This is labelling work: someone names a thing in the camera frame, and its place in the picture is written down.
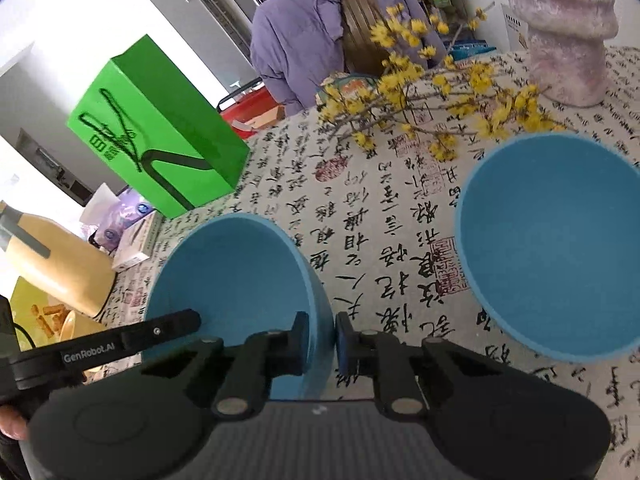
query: yellow thermos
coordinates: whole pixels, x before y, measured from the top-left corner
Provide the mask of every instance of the yellow thermos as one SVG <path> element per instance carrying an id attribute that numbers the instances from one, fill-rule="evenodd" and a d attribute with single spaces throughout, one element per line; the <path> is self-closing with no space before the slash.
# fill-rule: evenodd
<path id="1" fill-rule="evenodd" d="M 31 285 L 89 317 L 107 300 L 110 258 L 53 220 L 0 202 L 0 249 Z"/>

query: pink vase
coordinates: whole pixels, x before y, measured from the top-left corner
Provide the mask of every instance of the pink vase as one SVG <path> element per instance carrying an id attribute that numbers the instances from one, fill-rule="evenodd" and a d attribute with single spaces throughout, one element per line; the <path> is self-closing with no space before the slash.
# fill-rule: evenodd
<path id="1" fill-rule="evenodd" d="M 549 98 L 580 107 L 604 99 L 604 40 L 618 33 L 615 1 L 509 0 L 529 24 L 532 79 Z"/>

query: person's hand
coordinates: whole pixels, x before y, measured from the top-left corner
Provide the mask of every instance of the person's hand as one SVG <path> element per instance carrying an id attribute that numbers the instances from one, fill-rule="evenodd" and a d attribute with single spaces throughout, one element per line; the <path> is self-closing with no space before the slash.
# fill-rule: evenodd
<path id="1" fill-rule="evenodd" d="M 0 431 L 14 440 L 27 438 L 27 421 L 13 406 L 0 406 Z"/>

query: thermos lid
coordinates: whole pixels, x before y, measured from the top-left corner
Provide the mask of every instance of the thermos lid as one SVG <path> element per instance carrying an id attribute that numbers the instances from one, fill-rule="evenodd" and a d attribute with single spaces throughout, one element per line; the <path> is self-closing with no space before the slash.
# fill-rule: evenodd
<path id="1" fill-rule="evenodd" d="M 0 249 L 6 251 L 11 238 L 15 236 L 43 258 L 48 258 L 51 254 L 49 248 L 18 225 L 21 217 L 21 211 L 0 201 Z"/>

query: white box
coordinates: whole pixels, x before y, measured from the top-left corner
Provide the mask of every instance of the white box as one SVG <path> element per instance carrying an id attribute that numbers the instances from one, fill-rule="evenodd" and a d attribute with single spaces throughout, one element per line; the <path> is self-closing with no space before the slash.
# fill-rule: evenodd
<path id="1" fill-rule="evenodd" d="M 529 25 L 508 5 L 502 4 L 502 13 L 504 14 L 504 23 L 507 26 L 509 49 L 522 50 L 523 48 L 529 48 L 527 43 Z"/>
<path id="2" fill-rule="evenodd" d="M 111 269 L 122 272 L 151 257 L 164 217 L 153 211 L 125 229 L 116 249 Z"/>

